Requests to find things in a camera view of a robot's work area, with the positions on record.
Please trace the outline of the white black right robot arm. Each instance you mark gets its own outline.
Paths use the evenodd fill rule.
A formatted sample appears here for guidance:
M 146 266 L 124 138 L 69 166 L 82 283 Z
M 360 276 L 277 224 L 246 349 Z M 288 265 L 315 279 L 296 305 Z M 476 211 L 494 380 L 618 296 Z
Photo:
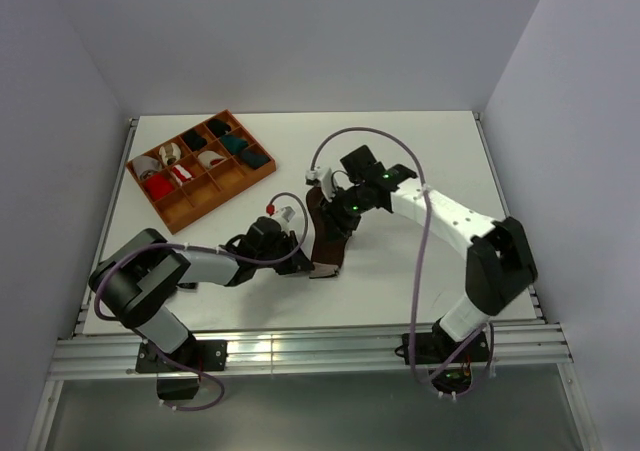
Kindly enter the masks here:
M 312 166 L 306 174 L 308 185 L 321 193 L 314 220 L 317 244 L 348 239 L 364 212 L 384 209 L 422 225 L 425 235 L 435 234 L 464 258 L 464 294 L 429 335 L 441 360 L 457 359 L 483 325 L 537 280 L 524 227 L 515 218 L 478 214 L 431 190 L 421 167 L 386 168 L 366 145 L 341 164 L 352 184 L 348 189 L 335 184 L 329 168 Z

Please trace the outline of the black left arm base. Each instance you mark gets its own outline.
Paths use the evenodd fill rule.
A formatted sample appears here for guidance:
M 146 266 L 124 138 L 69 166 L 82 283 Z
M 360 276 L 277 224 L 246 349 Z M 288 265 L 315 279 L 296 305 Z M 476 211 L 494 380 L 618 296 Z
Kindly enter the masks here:
M 173 353 L 164 353 L 151 342 L 139 346 L 135 372 L 156 376 L 156 395 L 163 405 L 179 411 L 199 411 L 220 403 L 224 384 L 212 372 L 225 370 L 228 342 L 189 338 Z M 216 388 L 217 396 L 208 403 L 193 401 L 206 389 Z

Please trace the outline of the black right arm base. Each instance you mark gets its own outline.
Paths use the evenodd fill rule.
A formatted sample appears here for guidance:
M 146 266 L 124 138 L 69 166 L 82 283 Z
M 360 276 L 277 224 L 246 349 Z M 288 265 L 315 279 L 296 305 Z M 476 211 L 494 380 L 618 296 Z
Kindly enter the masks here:
M 417 365 L 439 366 L 458 347 L 447 334 L 420 332 L 416 334 L 415 361 Z M 447 395 L 462 393 L 471 388 L 473 382 L 472 365 L 490 362 L 493 358 L 493 345 L 489 344 L 486 334 L 480 332 L 453 359 L 452 364 L 440 373 L 432 384 L 438 392 Z

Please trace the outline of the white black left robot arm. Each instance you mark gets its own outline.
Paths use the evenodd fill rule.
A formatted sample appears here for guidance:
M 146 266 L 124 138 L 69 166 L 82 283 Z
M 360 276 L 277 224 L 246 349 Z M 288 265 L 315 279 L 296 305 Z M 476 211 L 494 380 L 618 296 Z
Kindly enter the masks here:
M 314 270 L 283 218 L 260 217 L 247 232 L 209 250 L 178 248 L 147 228 L 99 263 L 88 285 L 96 305 L 104 304 L 116 321 L 153 344 L 170 369 L 183 370 L 198 360 L 198 344 L 166 301 L 182 285 L 236 287 L 260 269 L 281 276 Z

